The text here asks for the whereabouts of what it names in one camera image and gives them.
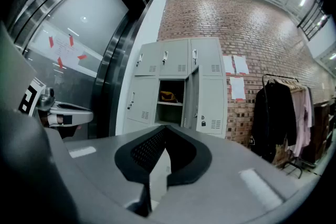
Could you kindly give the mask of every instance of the locker vent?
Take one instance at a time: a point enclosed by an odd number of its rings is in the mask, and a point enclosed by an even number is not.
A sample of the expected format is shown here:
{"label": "locker vent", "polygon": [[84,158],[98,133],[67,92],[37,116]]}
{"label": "locker vent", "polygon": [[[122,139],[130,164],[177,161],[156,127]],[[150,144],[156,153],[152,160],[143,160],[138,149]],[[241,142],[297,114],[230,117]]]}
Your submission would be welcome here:
{"label": "locker vent", "polygon": [[186,65],[178,65],[178,72],[184,72],[186,70]]}
{"label": "locker vent", "polygon": [[212,72],[220,72],[219,65],[211,65]]}
{"label": "locker vent", "polygon": [[141,113],[141,118],[147,120],[147,119],[148,119],[148,116],[149,116],[149,112],[142,111],[142,113]]}
{"label": "locker vent", "polygon": [[215,120],[212,120],[211,121],[211,129],[220,129],[221,127],[221,121],[215,121]]}
{"label": "locker vent", "polygon": [[149,66],[149,72],[156,72],[156,66]]}

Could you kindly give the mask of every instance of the locker handle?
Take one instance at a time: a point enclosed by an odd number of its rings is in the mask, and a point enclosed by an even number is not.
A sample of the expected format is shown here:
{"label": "locker handle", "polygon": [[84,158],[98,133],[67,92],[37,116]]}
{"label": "locker handle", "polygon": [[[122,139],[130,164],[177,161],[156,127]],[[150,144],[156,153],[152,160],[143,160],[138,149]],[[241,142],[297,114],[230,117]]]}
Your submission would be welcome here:
{"label": "locker handle", "polygon": [[193,60],[195,61],[195,64],[197,62],[197,50],[193,49]]}
{"label": "locker handle", "polygon": [[134,96],[135,96],[135,92],[132,92],[132,98],[131,98],[131,102],[130,104],[128,105],[127,109],[130,109],[132,104],[134,103]]}
{"label": "locker handle", "polygon": [[165,51],[165,52],[163,53],[163,59],[162,59],[163,64],[167,61],[167,59],[168,59],[168,51]]}
{"label": "locker handle", "polygon": [[138,59],[138,61],[136,63],[136,66],[138,66],[140,64],[140,62],[142,61],[142,58],[143,58],[143,54],[140,54],[139,55],[139,59]]}

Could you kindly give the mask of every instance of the open locker door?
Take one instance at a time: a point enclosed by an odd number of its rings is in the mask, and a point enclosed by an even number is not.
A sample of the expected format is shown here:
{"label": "open locker door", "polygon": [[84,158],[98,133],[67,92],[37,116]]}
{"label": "open locker door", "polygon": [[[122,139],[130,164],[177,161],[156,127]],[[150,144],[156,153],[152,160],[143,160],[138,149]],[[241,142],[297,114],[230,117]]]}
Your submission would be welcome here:
{"label": "open locker door", "polygon": [[199,111],[202,110],[202,77],[202,66],[197,66],[184,82],[185,101],[181,126],[192,130],[197,130],[202,123],[199,115]]}

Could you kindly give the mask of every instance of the black mesh panel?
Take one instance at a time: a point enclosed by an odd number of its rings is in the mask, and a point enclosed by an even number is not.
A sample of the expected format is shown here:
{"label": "black mesh panel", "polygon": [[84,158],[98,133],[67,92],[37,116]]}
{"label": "black mesh panel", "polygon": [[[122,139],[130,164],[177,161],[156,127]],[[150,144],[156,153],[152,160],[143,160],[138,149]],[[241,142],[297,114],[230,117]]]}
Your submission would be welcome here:
{"label": "black mesh panel", "polygon": [[165,131],[166,129],[161,130],[131,151],[133,160],[149,173],[153,170],[164,151]]}

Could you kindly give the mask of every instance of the pink shirt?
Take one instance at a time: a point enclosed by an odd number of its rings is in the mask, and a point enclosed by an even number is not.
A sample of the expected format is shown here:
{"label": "pink shirt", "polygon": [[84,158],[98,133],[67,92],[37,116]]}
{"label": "pink shirt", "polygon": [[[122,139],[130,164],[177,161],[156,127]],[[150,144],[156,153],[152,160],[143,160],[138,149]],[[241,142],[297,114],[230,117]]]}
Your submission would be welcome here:
{"label": "pink shirt", "polygon": [[312,125],[311,102],[308,88],[304,88],[303,91],[291,94],[296,118],[297,138],[296,144],[290,146],[289,149],[293,151],[295,157],[298,157],[302,148],[310,143],[310,128]]}

